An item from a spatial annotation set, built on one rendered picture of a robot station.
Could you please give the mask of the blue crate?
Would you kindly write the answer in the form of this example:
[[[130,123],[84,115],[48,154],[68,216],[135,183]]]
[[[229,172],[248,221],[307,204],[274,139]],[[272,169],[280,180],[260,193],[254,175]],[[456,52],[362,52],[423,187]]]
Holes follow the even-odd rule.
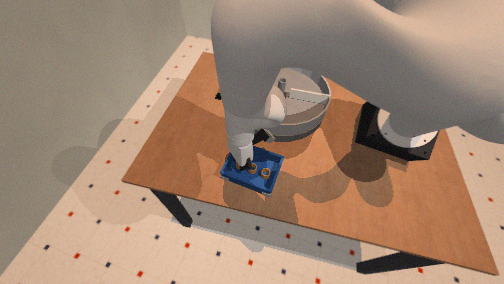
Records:
[[[248,168],[240,171],[240,169],[236,167],[236,162],[234,162],[233,155],[230,152],[220,171],[221,179],[231,181],[270,197],[284,157],[285,156],[253,146],[253,160],[251,163],[257,165],[257,171],[255,174],[250,174]],[[261,177],[261,171],[264,168],[270,170],[268,179],[263,179]]]

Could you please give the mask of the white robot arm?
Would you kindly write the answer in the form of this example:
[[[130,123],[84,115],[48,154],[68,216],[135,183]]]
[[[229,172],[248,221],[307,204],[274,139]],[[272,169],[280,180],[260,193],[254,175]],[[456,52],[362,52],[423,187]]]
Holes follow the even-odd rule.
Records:
[[[396,146],[454,126],[504,144],[504,0],[216,0],[211,39],[233,145],[275,140],[263,128],[287,114],[282,68],[381,108]]]

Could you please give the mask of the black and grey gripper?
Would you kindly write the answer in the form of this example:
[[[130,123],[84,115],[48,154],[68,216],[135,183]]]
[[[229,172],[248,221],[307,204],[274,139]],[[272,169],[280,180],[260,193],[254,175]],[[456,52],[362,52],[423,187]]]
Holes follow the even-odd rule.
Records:
[[[251,161],[253,160],[253,144],[252,142],[245,146],[236,146],[230,143],[227,139],[227,147],[233,155],[234,162],[240,165],[240,171],[247,168],[252,169]]]

